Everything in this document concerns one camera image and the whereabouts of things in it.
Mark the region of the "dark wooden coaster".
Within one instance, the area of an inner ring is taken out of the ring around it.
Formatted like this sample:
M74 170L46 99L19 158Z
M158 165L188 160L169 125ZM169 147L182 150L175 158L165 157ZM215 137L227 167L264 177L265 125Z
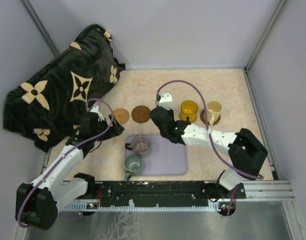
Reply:
M202 110L201 111L201 113L200 113L200 119L201 119L201 121L205 124L206 123L206 118L205 118L205 110ZM221 116L219 116L218 118L217 118L217 120L215 120L214 121L214 123L213 123L213 125L215 126L215 125L217 125L219 122L220 122L220 120L221 120Z
M150 109L147 106L136 106L131 112L132 119L136 123L145 123L150 120Z

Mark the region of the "yellow glass mug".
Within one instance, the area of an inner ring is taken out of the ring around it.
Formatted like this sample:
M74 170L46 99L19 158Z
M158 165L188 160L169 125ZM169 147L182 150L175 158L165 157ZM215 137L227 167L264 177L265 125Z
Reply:
M180 112L185 113L187 115L197 115L198 105L192 100L186 100L182 102Z

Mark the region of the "woven rattan coaster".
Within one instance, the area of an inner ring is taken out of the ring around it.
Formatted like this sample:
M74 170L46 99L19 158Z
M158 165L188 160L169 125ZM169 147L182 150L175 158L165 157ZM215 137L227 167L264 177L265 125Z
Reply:
M191 123L195 123L197 121L198 117L197 117L196 114L195 115L187 115L185 113L180 112L179 113L179 119L182 120L182 121L186 121L186 122L189 121Z
M129 112L124 108L117 108L113 111L114 118L120 125L124 125L129 121Z

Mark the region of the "purple glass mug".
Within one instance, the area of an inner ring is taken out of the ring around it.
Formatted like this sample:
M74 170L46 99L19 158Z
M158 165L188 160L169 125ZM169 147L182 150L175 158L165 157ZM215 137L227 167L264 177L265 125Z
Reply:
M134 154L144 158L149 155L151 142L144 135L136 135L130 143L125 144L125 148Z

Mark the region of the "cream yellow mug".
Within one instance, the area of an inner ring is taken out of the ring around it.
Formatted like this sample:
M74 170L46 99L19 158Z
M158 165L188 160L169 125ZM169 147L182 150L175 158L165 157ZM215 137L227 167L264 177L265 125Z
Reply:
M213 126L216 125L221 117L222 105L220 102L212 100L206 105L207 110L207 121L208 124Z

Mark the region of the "grey green mug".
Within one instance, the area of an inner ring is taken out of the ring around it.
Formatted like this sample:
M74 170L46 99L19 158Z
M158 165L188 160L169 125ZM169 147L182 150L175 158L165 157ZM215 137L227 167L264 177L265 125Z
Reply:
M124 182L127 182L131 177L139 176L144 168L144 162L138 155L129 155L124 161Z

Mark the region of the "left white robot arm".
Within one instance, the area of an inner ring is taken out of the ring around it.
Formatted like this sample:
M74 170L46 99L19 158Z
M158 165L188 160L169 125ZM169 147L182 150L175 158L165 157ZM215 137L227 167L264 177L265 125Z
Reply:
M95 178L77 173L64 183L67 175L92 151L96 142L121 135L125 128L113 117L110 122L101 113L87 112L80 127L73 131L60 155L31 183L22 183L16 191L15 220L22 228L48 230L59 212L80 196L96 195Z

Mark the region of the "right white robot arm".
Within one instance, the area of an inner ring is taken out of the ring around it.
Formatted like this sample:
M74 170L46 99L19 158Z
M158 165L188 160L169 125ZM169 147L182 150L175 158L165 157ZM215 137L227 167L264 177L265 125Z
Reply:
M220 174L216 185L216 192L220 197L229 197L234 188L245 180L264 178L260 171L268 151L249 129L224 132L210 127L203 128L189 121L174 120L169 111L161 106L150 112L150 118L158 127L160 135L170 142L214 151L228 167Z

